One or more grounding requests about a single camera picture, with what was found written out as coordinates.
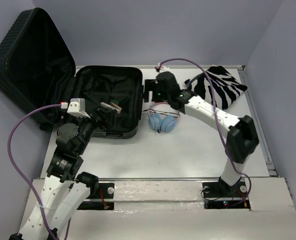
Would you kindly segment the zebra print pouch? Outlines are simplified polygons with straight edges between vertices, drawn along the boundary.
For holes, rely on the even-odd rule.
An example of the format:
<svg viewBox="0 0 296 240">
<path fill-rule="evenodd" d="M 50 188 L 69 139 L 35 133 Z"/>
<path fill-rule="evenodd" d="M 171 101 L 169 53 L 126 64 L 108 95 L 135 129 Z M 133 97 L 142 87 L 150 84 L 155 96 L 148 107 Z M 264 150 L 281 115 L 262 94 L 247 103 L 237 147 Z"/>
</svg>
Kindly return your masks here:
<svg viewBox="0 0 296 240">
<path fill-rule="evenodd" d="M 212 65 L 206 70 L 213 88 L 216 107 L 221 110 L 228 109 L 244 92 L 247 86 L 240 84 L 236 78 L 223 66 Z M 211 86 L 204 75 L 201 73 L 193 79 L 184 82 L 187 89 L 195 92 L 208 103 L 212 103 Z"/>
</svg>

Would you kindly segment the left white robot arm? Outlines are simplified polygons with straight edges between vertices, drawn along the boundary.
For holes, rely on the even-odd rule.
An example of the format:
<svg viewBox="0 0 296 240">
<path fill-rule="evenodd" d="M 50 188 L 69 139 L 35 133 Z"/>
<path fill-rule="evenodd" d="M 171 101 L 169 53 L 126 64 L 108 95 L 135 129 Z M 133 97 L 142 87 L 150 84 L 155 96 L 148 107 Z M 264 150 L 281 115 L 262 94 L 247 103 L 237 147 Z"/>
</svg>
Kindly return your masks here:
<svg viewBox="0 0 296 240">
<path fill-rule="evenodd" d="M 38 193 L 32 182 L 24 175 L 14 161 L 11 142 L 15 130 L 31 115 L 50 108 L 61 108 L 68 114 L 82 118 L 79 124 L 73 122 L 62 125 L 58 130 L 57 147 L 47 169 L 42 192 Z M 34 193 L 37 202 L 28 220 L 12 240 L 57 240 L 63 231 L 69 232 L 71 218 L 77 208 L 87 198 L 98 193 L 99 178 L 91 173 L 78 173 L 84 153 L 96 128 L 113 128 L 113 124 L 98 109 L 94 115 L 79 110 L 71 103 L 51 104 L 33 110 L 15 124 L 10 132 L 7 150 L 9 159 Z"/>
</svg>

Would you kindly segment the black hard-shell suitcase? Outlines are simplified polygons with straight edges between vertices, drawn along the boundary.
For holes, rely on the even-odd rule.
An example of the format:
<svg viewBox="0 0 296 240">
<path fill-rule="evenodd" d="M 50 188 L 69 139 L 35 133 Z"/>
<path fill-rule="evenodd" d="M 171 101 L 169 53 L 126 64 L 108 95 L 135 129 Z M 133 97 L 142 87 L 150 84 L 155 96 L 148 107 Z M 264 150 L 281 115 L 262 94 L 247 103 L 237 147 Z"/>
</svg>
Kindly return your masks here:
<svg viewBox="0 0 296 240">
<path fill-rule="evenodd" d="M 88 65 L 75 61 L 49 14 L 42 8 L 21 12 L 0 44 L 0 91 L 22 111 L 84 98 L 86 112 L 101 110 L 101 102 L 117 100 L 115 127 L 97 128 L 94 136 L 133 137 L 143 101 L 143 74 L 135 67 Z M 58 108 L 34 115 L 42 130 L 73 119 Z"/>
</svg>

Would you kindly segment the grey checkered long box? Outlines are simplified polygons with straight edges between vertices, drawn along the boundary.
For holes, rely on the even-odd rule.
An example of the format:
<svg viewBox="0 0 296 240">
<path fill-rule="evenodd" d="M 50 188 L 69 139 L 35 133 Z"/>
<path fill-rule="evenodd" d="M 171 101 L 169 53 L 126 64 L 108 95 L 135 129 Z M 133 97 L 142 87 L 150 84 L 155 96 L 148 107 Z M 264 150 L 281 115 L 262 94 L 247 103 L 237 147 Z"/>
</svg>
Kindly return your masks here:
<svg viewBox="0 0 296 240">
<path fill-rule="evenodd" d="M 102 107 L 106 108 L 106 109 L 110 109 L 110 110 L 113 110 L 114 109 L 111 105 L 109 105 L 109 104 L 107 104 L 105 102 L 101 102 L 100 105 Z"/>
</svg>

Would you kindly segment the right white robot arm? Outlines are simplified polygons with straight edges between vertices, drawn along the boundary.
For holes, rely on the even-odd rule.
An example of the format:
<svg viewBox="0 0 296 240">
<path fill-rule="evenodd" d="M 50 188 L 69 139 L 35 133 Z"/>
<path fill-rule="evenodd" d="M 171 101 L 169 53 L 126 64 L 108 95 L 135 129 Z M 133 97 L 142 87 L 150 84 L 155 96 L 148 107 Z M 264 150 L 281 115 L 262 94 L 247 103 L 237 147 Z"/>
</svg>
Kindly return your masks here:
<svg viewBox="0 0 296 240">
<path fill-rule="evenodd" d="M 173 73 L 166 71 L 144 84 L 144 102 L 166 103 L 182 114 L 194 117 L 218 131 L 227 162 L 218 180 L 223 196 L 236 191 L 247 159 L 259 144 L 253 119 L 229 114 L 207 103 L 189 89 L 181 89 Z"/>
</svg>

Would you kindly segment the green round disc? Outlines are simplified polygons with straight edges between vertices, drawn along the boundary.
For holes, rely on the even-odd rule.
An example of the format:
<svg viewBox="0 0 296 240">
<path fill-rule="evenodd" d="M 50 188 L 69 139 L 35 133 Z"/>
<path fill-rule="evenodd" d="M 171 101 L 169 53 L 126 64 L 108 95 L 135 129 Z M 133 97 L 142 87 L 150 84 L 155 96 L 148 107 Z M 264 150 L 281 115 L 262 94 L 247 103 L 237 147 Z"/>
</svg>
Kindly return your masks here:
<svg viewBox="0 0 296 240">
<path fill-rule="evenodd" d="M 114 104 L 116 104 L 116 105 L 119 104 L 119 102 L 118 102 L 116 99 L 112 99 L 110 102 L 111 102 L 111 103 L 114 103 Z"/>
</svg>

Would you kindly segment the pink and blue cat-ear headphones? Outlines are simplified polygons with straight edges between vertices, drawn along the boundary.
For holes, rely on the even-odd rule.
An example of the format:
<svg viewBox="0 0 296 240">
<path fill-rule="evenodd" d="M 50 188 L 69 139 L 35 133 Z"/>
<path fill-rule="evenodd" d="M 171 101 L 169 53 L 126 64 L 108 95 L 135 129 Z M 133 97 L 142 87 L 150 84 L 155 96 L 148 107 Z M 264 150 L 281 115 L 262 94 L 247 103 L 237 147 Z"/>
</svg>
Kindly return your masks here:
<svg viewBox="0 0 296 240">
<path fill-rule="evenodd" d="M 158 133 L 169 133 L 176 127 L 181 114 L 178 110 L 171 112 L 156 110 L 155 107 L 158 105 L 170 106 L 167 101 L 152 102 L 147 109 L 142 110 L 142 113 L 147 113 L 148 123 L 152 130 Z"/>
</svg>

